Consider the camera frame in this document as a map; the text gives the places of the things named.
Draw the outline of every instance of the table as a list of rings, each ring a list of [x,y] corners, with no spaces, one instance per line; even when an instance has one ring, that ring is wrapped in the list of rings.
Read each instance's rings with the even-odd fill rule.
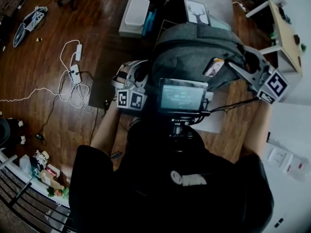
[[[301,76],[303,75],[302,66],[301,66],[301,51],[299,47],[296,45],[294,40],[295,32],[290,24],[283,20],[278,7],[272,2],[272,0],[268,0],[264,2],[262,5],[252,10],[251,12],[246,14],[246,17],[249,18],[258,11],[263,8],[269,6],[275,26],[276,26],[276,34],[279,40],[279,44],[262,49],[260,52],[262,54],[268,54],[275,51],[282,51],[285,56],[288,58],[290,63],[296,72],[298,72]]]

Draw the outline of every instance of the white wall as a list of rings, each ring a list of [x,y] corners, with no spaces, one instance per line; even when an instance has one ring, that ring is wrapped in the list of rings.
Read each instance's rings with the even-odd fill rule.
[[[302,56],[304,76],[285,102],[311,105],[311,0],[288,0],[284,7],[301,42],[307,46]]]
[[[311,161],[311,106],[275,104],[270,132],[271,142]],[[304,233],[311,223],[311,176],[301,183],[270,166],[265,158],[263,164],[275,199],[274,214],[264,233]],[[275,228],[280,218],[284,221]]]

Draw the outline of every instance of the white sneaker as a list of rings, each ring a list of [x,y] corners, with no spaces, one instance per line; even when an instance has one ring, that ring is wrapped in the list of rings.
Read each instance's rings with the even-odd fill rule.
[[[20,142],[20,143],[21,143],[22,145],[24,145],[25,142],[26,142],[26,137],[23,135],[23,136],[21,136],[20,138],[21,138],[21,142]]]

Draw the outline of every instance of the small screen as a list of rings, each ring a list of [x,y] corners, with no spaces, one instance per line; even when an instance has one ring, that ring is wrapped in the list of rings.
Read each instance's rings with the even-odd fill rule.
[[[163,85],[161,108],[198,111],[203,93],[201,87]]]

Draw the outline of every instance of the gray backpack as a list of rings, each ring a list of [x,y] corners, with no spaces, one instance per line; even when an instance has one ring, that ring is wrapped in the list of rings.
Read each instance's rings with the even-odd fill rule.
[[[231,31],[178,24],[161,35],[154,51],[151,77],[154,84],[159,84],[160,78],[208,82],[210,91],[240,78],[226,64],[214,77],[203,75],[214,58],[246,66],[243,43]]]

